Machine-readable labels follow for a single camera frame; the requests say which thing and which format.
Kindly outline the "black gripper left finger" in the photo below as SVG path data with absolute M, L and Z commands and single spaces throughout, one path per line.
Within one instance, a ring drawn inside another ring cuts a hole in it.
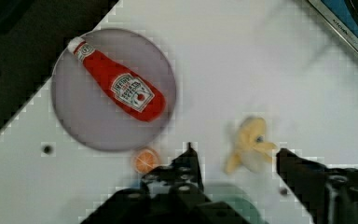
M 204 193 L 197 151 L 141 177 L 137 188 L 121 189 L 80 224 L 251 224 L 224 202 Z

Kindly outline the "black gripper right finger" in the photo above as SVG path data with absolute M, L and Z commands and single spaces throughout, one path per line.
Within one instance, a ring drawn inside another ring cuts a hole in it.
M 358 169 L 328 168 L 282 148 L 276 170 L 314 224 L 358 224 Z

